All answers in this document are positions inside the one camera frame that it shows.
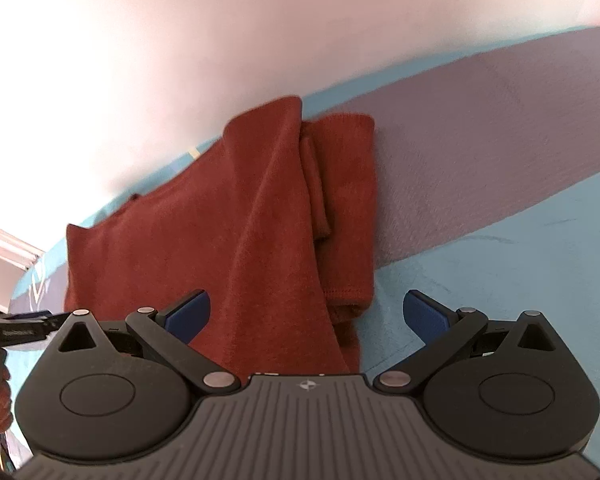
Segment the dark red knit sweater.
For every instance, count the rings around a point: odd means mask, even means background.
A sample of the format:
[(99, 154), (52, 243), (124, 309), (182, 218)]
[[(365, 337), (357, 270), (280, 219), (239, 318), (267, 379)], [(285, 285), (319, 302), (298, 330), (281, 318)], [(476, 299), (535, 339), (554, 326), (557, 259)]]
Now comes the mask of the dark red knit sweater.
[(348, 374), (374, 296), (375, 124), (287, 96), (233, 118), (169, 182), (68, 226), (67, 310), (101, 321), (210, 297), (193, 347), (240, 378)]

